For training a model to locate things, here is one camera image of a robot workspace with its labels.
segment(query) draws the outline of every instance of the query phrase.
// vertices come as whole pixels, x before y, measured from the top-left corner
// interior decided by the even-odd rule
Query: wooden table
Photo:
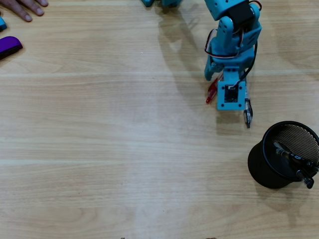
[[[51,0],[0,62],[1,239],[317,239],[319,181],[257,184],[250,149],[282,120],[319,133],[318,1],[263,0],[254,108],[205,104],[204,0]]]

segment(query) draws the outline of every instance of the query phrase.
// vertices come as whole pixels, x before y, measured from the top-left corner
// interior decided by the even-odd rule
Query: human hand
[[[36,15],[42,16],[44,14],[44,11],[36,2],[39,3],[41,6],[48,6],[49,4],[47,0],[0,0],[0,5],[3,5],[6,8],[12,10],[23,20],[32,21],[32,17],[24,10],[22,6],[30,9]]]

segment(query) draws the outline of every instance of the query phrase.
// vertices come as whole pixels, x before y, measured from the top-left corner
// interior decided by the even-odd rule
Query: pen holder
[[[296,175],[298,166],[276,154],[274,141],[291,153],[307,158],[319,165],[319,138],[307,126],[284,121],[271,126],[260,143],[255,145],[248,156],[248,168],[252,177],[267,188],[283,188],[292,182],[300,182]],[[313,177],[316,172],[303,170]]]

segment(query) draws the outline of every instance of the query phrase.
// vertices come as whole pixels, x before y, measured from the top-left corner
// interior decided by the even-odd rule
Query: blue plastic piece
[[[240,81],[240,76],[243,75],[245,69],[249,68],[254,59],[254,45],[258,41],[258,37],[262,30],[259,23],[260,11],[259,8],[251,4],[251,10],[254,13],[255,19],[252,30],[245,32],[243,40],[241,40],[241,33],[234,33],[234,26],[232,20],[225,16],[225,12],[232,6],[237,5],[244,0],[205,0],[209,11],[215,20],[219,20],[217,35],[214,37],[208,51],[214,55],[236,55],[234,58],[216,58],[208,56],[205,67],[205,78],[211,81],[214,73],[224,71],[224,81],[218,83],[217,91],[217,109],[224,111],[244,110],[245,107],[245,81]],[[238,98],[227,98],[229,89],[238,89]]]
[[[238,69],[228,68],[224,69],[224,79],[227,78],[227,81],[220,81],[218,83],[217,90],[217,109],[219,111],[243,111],[245,109],[245,91],[246,91],[246,82],[241,81],[236,85],[238,91],[238,98],[234,102],[226,102],[225,92],[232,88],[237,81],[239,80]]]
[[[182,0],[161,0],[162,6],[178,6]],[[152,6],[155,0],[142,0],[146,7]]]
[[[3,31],[3,30],[6,30],[6,24],[5,24],[5,22],[4,22],[4,20],[3,20],[3,18],[2,17],[0,17],[0,32],[1,31]]]
[[[244,1],[246,0],[205,0],[215,21],[224,16],[228,9]]]

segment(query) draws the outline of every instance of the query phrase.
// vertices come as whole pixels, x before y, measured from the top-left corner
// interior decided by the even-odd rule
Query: red wire
[[[259,11],[261,11],[261,9],[263,8],[263,6],[261,5],[261,3],[260,3],[258,0],[251,0],[251,1],[249,2],[249,4],[252,3],[252,2],[257,3],[257,4],[259,5]]]

